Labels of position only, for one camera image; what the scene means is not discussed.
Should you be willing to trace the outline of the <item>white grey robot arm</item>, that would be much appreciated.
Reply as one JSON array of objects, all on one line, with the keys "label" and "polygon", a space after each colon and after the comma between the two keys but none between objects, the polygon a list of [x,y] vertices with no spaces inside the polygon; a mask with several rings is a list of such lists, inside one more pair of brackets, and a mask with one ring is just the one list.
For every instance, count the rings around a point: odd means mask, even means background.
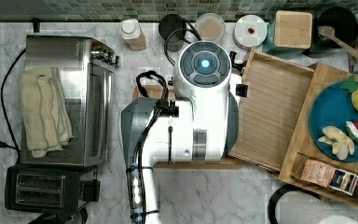
[{"label": "white grey robot arm", "polygon": [[211,41],[185,47],[174,65],[169,98],[165,78],[154,71],[138,78],[162,86],[158,99],[146,94],[121,112],[120,133],[131,208],[131,224],[161,224],[153,178],[158,162],[220,161],[239,131],[239,83],[228,53]]}]

